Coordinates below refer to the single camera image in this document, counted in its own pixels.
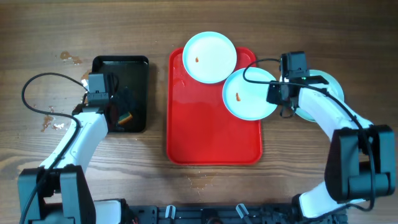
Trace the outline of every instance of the black mounting rail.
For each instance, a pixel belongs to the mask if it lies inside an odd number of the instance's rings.
[[[346,211],[343,210],[318,221],[293,221],[292,206],[289,203],[272,203],[256,207],[246,207],[252,224],[347,224]],[[223,224],[248,224],[243,220],[235,206],[217,207],[175,207],[174,219],[166,218],[167,207],[130,206],[138,217],[139,224],[207,224],[216,214]]]

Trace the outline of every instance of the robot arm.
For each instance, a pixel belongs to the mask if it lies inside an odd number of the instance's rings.
[[[327,88],[325,84],[315,84],[312,86]],[[363,128],[368,128],[372,125],[372,122],[360,117],[344,102],[342,103],[357,117]],[[335,130],[343,128],[358,129],[357,125],[336,102],[315,90],[301,88],[298,96],[298,106],[315,119],[329,137],[329,140],[332,140]],[[349,203],[363,201],[363,199],[356,199]],[[303,193],[299,198],[299,202],[302,214],[306,218],[316,218],[346,205],[345,203],[338,203],[330,197],[325,182],[320,183],[311,191]]]
[[[66,165],[73,164],[76,166],[80,165],[83,172],[86,172],[88,163],[90,162],[91,157],[93,157],[95,149],[108,133],[108,126],[105,115],[96,112],[79,113],[78,115],[75,115],[75,118],[77,118],[81,124],[79,133],[72,145],[64,154],[64,158],[54,168],[62,169]],[[61,152],[71,138],[75,128],[76,122],[72,120],[72,123],[67,133],[60,141],[60,144],[53,153],[41,163],[40,166],[48,169],[56,156]]]
[[[386,125],[374,126],[337,97],[339,104],[322,91],[305,88],[312,86],[318,90],[327,90],[328,82],[323,77],[310,76],[304,52],[282,54],[280,68],[282,79],[288,78],[287,81],[291,84],[270,85],[267,101],[306,111],[331,141],[325,181],[313,190],[299,195],[298,202],[294,198],[302,217],[317,218],[344,207],[347,203],[369,200],[372,189],[375,190],[376,197],[393,194],[396,175],[392,129]],[[359,137],[359,127],[342,106],[356,118],[367,139]],[[359,153],[367,154],[369,150],[372,150],[374,158],[375,182],[372,182],[370,161],[359,161]]]

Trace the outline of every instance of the food crumb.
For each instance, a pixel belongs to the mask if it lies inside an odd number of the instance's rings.
[[[238,101],[238,102],[241,101],[241,98],[239,97],[239,94],[238,94],[238,93],[236,93],[236,101]]]

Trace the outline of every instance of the food item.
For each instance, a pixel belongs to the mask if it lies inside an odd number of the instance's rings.
[[[239,94],[238,94],[238,93],[236,93],[236,101],[238,101],[238,102],[241,101],[241,98],[239,97]]]
[[[120,125],[124,125],[126,124],[128,121],[130,121],[132,119],[132,115],[130,112],[125,113],[124,115],[119,117],[119,121],[118,123]]]

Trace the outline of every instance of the white plate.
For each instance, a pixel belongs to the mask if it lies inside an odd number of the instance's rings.
[[[226,79],[235,69],[236,57],[232,42],[217,32],[193,36],[182,52],[186,71],[202,83],[218,83]]]
[[[335,78],[333,78],[333,76],[331,76],[328,73],[323,72],[323,71],[310,70],[310,76],[317,76],[317,75],[322,76],[323,78],[325,78],[326,81],[329,82],[328,91],[330,92],[330,94],[332,94],[334,97],[337,97],[341,101],[344,101],[343,89],[342,89],[341,85],[338,83],[338,81]],[[300,108],[297,108],[296,114],[299,115],[301,118],[306,119],[307,121],[315,122],[315,120],[312,118],[311,115],[309,115],[307,112],[305,112],[304,110],[302,110]]]
[[[243,79],[243,70],[232,73],[224,83],[223,101],[229,112],[248,121],[255,121],[269,116],[277,105],[267,102],[269,85],[249,83]],[[271,81],[275,78],[261,68],[251,67],[246,71],[246,78],[256,81]],[[236,99],[238,93],[241,101]]]

